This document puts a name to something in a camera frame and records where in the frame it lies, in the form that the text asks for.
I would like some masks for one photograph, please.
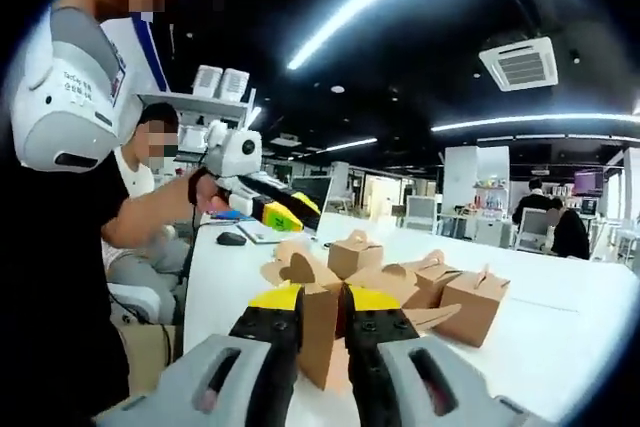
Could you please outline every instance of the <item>black shirt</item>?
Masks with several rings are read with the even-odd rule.
[[[3,324],[12,339],[6,358],[15,362],[7,376],[16,398],[33,396],[29,389],[36,385],[46,397],[37,403],[87,418],[128,396],[129,367],[109,319],[100,242],[101,227],[117,216],[128,193],[113,154],[83,174],[13,164],[4,198],[12,288]]]
[[[518,207],[516,211],[513,213],[511,219],[513,223],[516,225],[520,225],[522,222],[522,213],[524,209],[538,209],[538,210],[548,210],[549,204],[551,203],[551,199],[549,197],[545,197],[540,194],[530,194],[526,197],[520,199],[520,203],[518,203]]]
[[[589,260],[589,235],[575,210],[566,210],[553,233],[551,250],[559,257],[577,257]]]

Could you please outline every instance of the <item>man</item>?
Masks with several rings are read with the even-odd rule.
[[[577,257],[589,260],[589,234],[575,210],[564,206],[562,199],[549,201],[549,225],[555,226],[551,252],[558,257]]]
[[[142,111],[131,139],[114,151],[129,197],[154,190],[153,172],[149,167],[154,161],[175,155],[175,152],[167,155],[166,151],[175,150],[177,146],[178,126],[178,114],[171,105],[149,105]],[[171,226],[164,226],[144,249],[117,249],[102,242],[109,282],[153,289],[160,298],[158,320],[161,324],[173,323],[174,315],[184,308],[184,288],[179,285],[179,276],[189,246],[180,239],[172,239],[174,233]]]
[[[56,0],[54,8],[75,7],[103,21],[128,15],[128,5]],[[19,72],[23,65],[17,58],[11,68]],[[15,87],[5,85],[5,91]],[[194,173],[137,198],[113,182],[119,175],[113,154],[84,174],[33,171],[15,153],[3,161],[11,223],[3,251],[13,285],[2,309],[3,353],[10,359],[3,378],[18,399],[5,404],[22,415],[51,412],[65,425],[88,425],[88,417],[129,394],[126,353],[110,323],[100,237],[118,248],[138,248],[163,225],[191,218],[196,204],[199,211],[223,208],[210,175]]]
[[[531,179],[529,181],[529,191],[531,192],[529,195],[520,199],[518,207],[511,217],[513,223],[518,226],[522,223],[522,213],[524,209],[547,210],[549,208],[551,199],[546,197],[542,192],[542,180]]]

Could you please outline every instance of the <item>person sitting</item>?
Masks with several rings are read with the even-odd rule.
[[[114,151],[130,197],[140,197],[154,190],[153,172],[149,166],[163,160],[165,149],[177,146],[178,124],[178,115],[171,105],[149,105],[142,111],[131,139]],[[160,297],[158,320],[162,324],[174,323],[184,309],[184,288],[179,284],[189,246],[174,239],[173,235],[173,227],[166,225],[151,245],[136,250],[116,249],[102,241],[107,280],[153,289]]]
[[[589,260],[589,234],[578,213],[565,207],[557,197],[549,202],[547,219],[549,225],[555,226],[551,253]]]
[[[542,180],[531,179],[529,181],[529,190],[531,193],[520,199],[518,207],[511,217],[513,223],[518,226],[522,223],[524,209],[548,210],[551,202],[551,199],[542,192]]]

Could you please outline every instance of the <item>kraft paper box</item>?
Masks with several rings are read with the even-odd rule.
[[[415,285],[417,292],[402,305],[405,309],[434,309],[439,307],[445,285],[462,274],[462,271],[444,263],[444,254],[440,250],[434,250],[424,259],[417,262],[393,264],[383,270],[398,268],[394,266],[399,266],[416,274]]]
[[[486,268],[479,274],[463,273],[445,286],[440,302],[442,307],[459,304],[460,312],[434,330],[473,347],[482,346],[508,286],[508,280]]]
[[[381,267],[383,256],[381,245],[368,241],[365,232],[355,230],[348,239],[331,244],[328,266],[338,278],[346,280],[364,267]]]
[[[344,363],[344,352],[336,343],[340,337],[337,327],[344,324],[344,319],[338,319],[344,314],[340,309],[343,282],[295,241],[276,247],[275,260],[262,267],[262,275],[275,286],[285,281],[304,285],[303,342],[298,365],[318,388],[344,390],[348,372],[344,369],[340,375],[335,365]],[[418,291],[417,275],[397,265],[382,271],[362,266],[346,282],[384,292],[400,305]],[[459,308],[452,305],[442,309],[411,309],[405,310],[405,315],[416,330],[424,331],[454,315]]]
[[[298,242],[281,242],[275,257],[274,262],[262,267],[264,278],[276,286],[290,281],[305,287],[300,370],[323,390],[330,387],[332,380],[343,383],[335,375],[329,377],[342,282]]]

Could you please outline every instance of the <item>white robotic arm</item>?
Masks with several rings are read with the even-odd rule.
[[[9,94],[18,159],[41,171],[96,167],[119,145],[125,76],[100,25],[78,9],[48,10],[20,52],[12,68],[24,75]]]

